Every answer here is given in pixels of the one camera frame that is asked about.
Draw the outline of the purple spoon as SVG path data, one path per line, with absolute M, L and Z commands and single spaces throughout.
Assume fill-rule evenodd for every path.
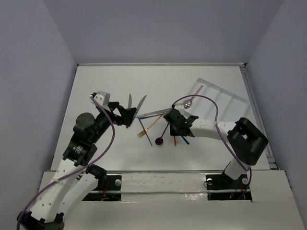
M 163 142 L 164 142 L 163 136 L 164 136 L 164 134 L 165 134 L 165 132 L 166 132 L 168 126 L 169 126 L 169 124 L 166 125 L 166 127 L 165 127 L 165 129 L 163 130 L 161 136 L 158 137 L 158 138 L 155 140 L 155 144 L 156 144 L 156 145 L 161 146 L 161 145 L 163 144 Z

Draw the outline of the silver spoon pink handle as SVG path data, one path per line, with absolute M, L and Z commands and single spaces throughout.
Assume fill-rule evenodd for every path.
M 201 85 L 201 86 L 195 91 L 194 95 L 198 95 L 199 92 L 202 90 L 202 88 L 203 88 L 203 85 Z M 191 105 L 192 105 L 192 100 L 194 99 L 194 97 L 195 97 L 195 96 L 192 96 L 192 97 L 190 97 L 189 99 L 187 99 L 187 100 L 184 101 L 184 108 L 185 108 L 185 109 L 188 109 L 188 108 L 191 107 Z

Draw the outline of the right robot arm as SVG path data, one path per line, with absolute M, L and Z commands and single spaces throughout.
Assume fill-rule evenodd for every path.
M 179 110 L 172 108 L 164 119 L 170 125 L 172 136 L 220 140 L 230 151 L 232 160 L 221 174 L 206 180 L 207 187 L 222 185 L 231 188 L 236 185 L 240 176 L 257 164 L 268 145 L 264 134 L 245 117 L 235 122 L 209 121 L 194 115 L 186 118 Z

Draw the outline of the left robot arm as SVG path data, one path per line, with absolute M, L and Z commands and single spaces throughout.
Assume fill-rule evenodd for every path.
M 92 160 L 97 151 L 96 142 L 109 127 L 125 125 L 129 127 L 137 114 L 137 108 L 123 108 L 118 102 L 109 102 L 105 110 L 93 101 L 100 112 L 97 117 L 91 113 L 82 113 L 76 118 L 73 127 L 74 134 L 60 162 L 57 177 L 38 192 L 42 196 L 40 202 L 33 197 L 17 217 L 17 229 L 26 230 L 61 230 L 64 228 L 64 213 L 58 208 L 64 196 L 68 193 L 75 174 L 84 169 L 93 169 L 89 183 L 95 189 L 106 185 L 106 177 L 102 175 Z

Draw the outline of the blue chopstick diagonal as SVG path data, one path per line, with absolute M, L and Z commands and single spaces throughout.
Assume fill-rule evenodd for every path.
M 138 136 L 139 138 L 141 138 L 141 137 L 143 137 L 143 136 L 146 136 L 147 139 L 148 139 L 148 141 L 149 141 L 149 143 L 150 143 L 150 145 L 153 146 L 153 144 L 152 144 L 152 142 L 151 142 L 151 140 L 150 140 L 150 138 L 149 138 L 149 136 L 148 136 L 148 134 L 147 134 L 147 131 L 146 131 L 146 129 L 145 129 L 145 127 L 144 127 L 144 125 L 143 125 L 141 119 L 138 118 L 138 121 L 139 121 L 139 123 L 140 123 L 140 125 L 141 125 L 141 127 L 142 127 L 142 131 L 141 131 L 137 136 Z

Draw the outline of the gold fork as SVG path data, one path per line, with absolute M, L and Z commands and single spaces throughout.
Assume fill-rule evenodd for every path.
M 144 135 L 147 134 L 148 130 L 155 125 L 156 122 L 158 122 L 161 118 L 163 117 L 163 115 L 159 116 L 152 124 L 150 124 L 146 129 L 144 129 L 142 132 L 140 132 L 139 134 L 137 134 L 138 137 L 143 137 Z

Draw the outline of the blue chopstick horizontal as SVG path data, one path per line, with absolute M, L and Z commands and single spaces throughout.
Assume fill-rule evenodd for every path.
M 161 116 L 163 114 L 158 114 L 158 115 L 150 115 L 150 116 L 143 116 L 143 117 L 139 117 L 139 119 L 148 119 L 148 118 L 152 118 L 152 117 L 157 117 L 157 116 Z

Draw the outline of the white divided utensil tray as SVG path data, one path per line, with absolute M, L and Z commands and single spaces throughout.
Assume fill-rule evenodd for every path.
M 203 95 L 214 100 L 218 106 L 218 121 L 232 122 L 244 117 L 249 107 L 248 100 L 229 92 L 202 78 L 197 79 L 189 95 Z M 214 104 L 202 97 L 194 97 L 191 106 L 185 111 L 206 120 L 214 120 L 216 108 Z

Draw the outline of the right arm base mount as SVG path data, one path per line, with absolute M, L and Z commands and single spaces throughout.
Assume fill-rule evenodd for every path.
M 252 200 L 249 179 L 244 173 L 237 180 L 222 174 L 207 174 L 203 186 L 209 201 Z

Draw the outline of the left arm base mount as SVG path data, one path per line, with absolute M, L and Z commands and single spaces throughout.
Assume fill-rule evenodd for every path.
M 108 174 L 105 181 L 99 181 L 98 186 L 85 196 L 83 201 L 121 201 L 122 175 Z

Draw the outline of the aluminium frame rail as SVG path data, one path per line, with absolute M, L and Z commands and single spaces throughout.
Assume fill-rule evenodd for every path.
M 245 68 L 245 63 L 80 63 L 78 67 L 160 67 L 160 66 L 209 66 L 209 67 L 240 67 Z

